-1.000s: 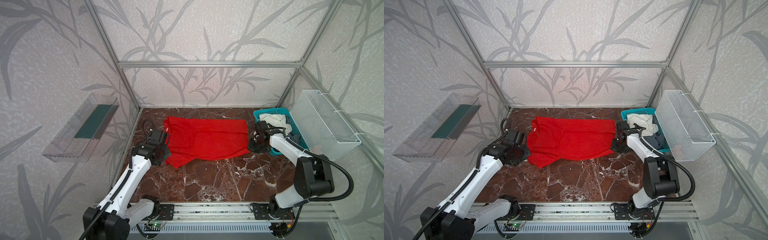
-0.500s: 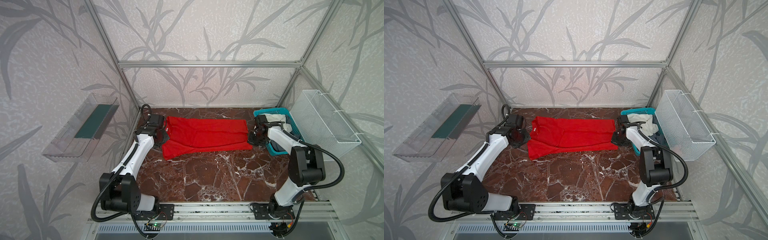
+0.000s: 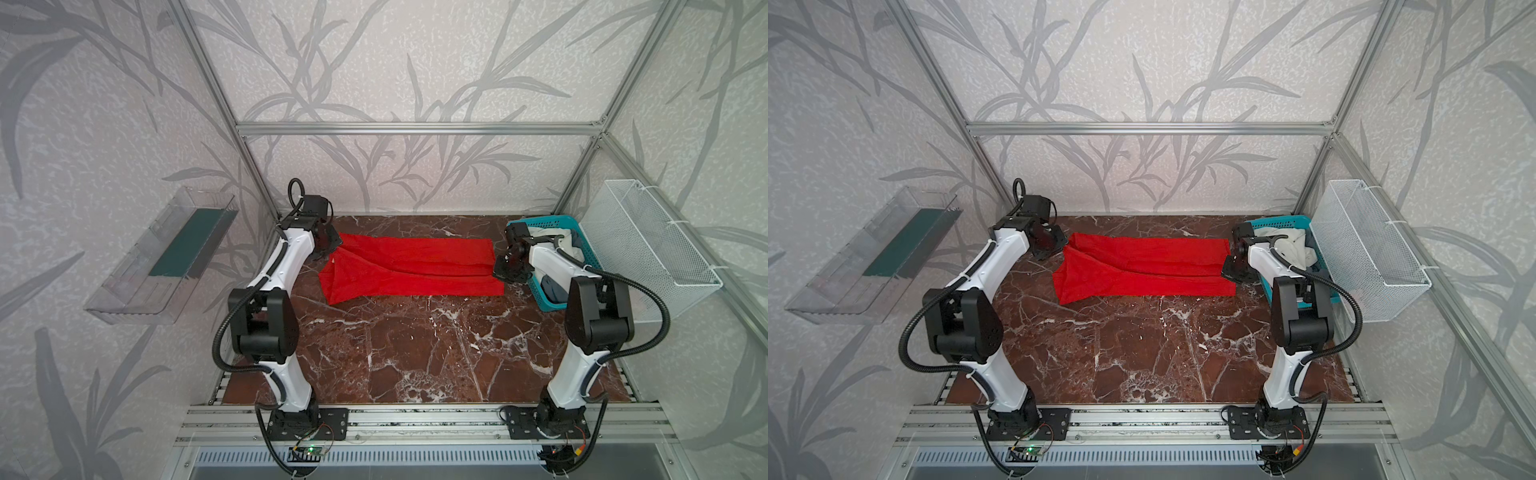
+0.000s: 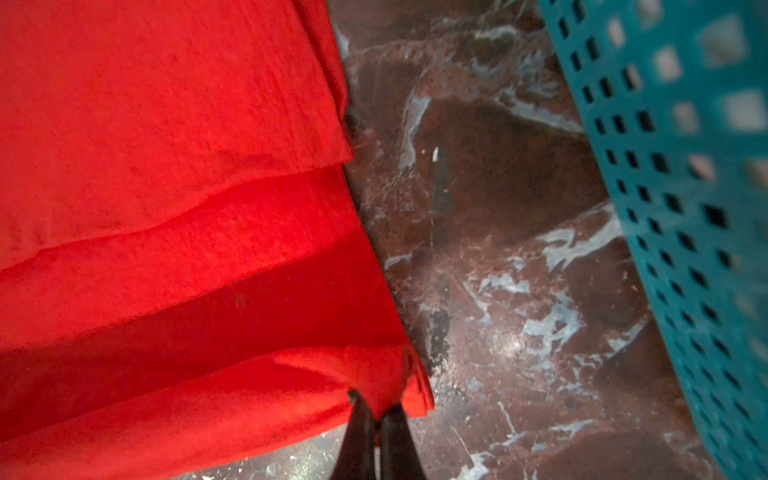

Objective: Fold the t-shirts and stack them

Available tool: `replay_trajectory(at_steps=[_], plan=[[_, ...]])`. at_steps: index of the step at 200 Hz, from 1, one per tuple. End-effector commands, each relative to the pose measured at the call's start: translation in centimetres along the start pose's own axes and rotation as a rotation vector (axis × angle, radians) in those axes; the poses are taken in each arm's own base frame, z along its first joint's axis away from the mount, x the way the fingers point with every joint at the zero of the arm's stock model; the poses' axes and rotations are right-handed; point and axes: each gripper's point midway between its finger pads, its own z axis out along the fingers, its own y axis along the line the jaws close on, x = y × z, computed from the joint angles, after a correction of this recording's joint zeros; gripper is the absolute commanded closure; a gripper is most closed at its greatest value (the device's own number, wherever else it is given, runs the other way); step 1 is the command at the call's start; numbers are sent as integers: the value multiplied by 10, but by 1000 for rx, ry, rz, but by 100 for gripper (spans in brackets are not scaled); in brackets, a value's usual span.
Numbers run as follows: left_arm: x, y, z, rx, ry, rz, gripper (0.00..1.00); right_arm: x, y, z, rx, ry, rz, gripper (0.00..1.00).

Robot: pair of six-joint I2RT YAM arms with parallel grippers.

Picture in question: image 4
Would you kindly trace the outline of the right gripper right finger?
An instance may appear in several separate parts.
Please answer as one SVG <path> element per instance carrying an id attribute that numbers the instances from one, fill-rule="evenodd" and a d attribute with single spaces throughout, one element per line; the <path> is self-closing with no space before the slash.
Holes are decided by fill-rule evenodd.
<path id="1" fill-rule="evenodd" d="M 379 422 L 380 478 L 382 480 L 426 480 L 409 429 L 408 417 L 398 404 Z"/>

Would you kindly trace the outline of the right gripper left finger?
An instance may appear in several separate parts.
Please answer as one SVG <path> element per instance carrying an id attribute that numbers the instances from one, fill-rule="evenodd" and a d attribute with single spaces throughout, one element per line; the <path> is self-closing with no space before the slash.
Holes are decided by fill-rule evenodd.
<path id="1" fill-rule="evenodd" d="M 349 392 L 349 422 L 330 480 L 375 480 L 375 419 L 365 399 Z"/>

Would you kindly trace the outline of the red t shirt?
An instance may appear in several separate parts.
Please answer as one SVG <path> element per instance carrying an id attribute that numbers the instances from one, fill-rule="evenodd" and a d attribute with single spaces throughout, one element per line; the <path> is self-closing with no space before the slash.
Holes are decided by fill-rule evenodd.
<path id="1" fill-rule="evenodd" d="M 1 475 L 165 479 L 434 407 L 322 1 L 1 5 Z"/>

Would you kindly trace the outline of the teal plastic laundry basket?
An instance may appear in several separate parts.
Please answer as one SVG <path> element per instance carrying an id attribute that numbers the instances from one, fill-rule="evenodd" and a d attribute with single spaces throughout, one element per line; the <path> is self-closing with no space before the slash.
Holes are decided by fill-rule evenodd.
<path id="1" fill-rule="evenodd" d="M 767 475 L 767 5 L 544 1 L 541 15 L 699 436 Z"/>

